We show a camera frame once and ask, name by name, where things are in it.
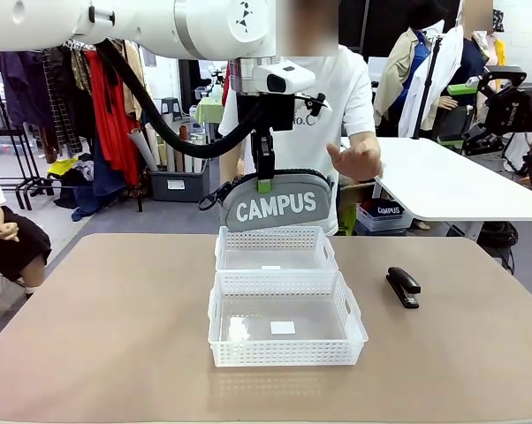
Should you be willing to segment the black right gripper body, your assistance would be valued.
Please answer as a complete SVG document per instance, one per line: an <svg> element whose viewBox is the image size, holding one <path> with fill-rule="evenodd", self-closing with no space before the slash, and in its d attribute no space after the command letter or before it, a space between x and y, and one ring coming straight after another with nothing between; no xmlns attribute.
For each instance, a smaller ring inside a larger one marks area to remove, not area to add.
<svg viewBox="0 0 532 424"><path fill-rule="evenodd" d="M490 132L532 132L532 86L506 87L488 100Z"/></svg>

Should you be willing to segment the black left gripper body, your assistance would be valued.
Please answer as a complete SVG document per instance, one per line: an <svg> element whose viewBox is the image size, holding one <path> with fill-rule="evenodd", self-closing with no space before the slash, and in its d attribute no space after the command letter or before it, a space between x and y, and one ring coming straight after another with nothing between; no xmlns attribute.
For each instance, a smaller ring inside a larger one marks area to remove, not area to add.
<svg viewBox="0 0 532 424"><path fill-rule="evenodd" d="M291 95L237 95L237 116L251 131L268 128L290 131L293 125Z"/></svg>

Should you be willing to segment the person's left hand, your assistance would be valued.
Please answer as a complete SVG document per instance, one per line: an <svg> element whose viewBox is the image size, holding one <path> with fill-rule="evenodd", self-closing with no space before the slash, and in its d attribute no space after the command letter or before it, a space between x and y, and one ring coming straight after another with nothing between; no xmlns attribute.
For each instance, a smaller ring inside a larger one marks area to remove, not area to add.
<svg viewBox="0 0 532 424"><path fill-rule="evenodd" d="M335 145L328 145L327 151L335 170L355 182L369 181L383 174L379 151L365 142L343 151Z"/></svg>

